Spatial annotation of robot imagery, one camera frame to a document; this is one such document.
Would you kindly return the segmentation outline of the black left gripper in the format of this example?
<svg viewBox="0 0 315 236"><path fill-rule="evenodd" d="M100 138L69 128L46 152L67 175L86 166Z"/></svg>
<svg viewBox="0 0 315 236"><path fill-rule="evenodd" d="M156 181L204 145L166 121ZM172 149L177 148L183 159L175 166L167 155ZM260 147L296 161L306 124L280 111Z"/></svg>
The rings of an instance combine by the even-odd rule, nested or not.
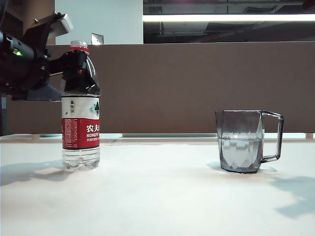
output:
<svg viewBox="0 0 315 236"><path fill-rule="evenodd" d="M62 74L64 96L100 96L96 69L88 53L73 50L48 61L33 50L0 51L0 93L14 100L60 101L61 92L49 84L49 74Z"/></svg>

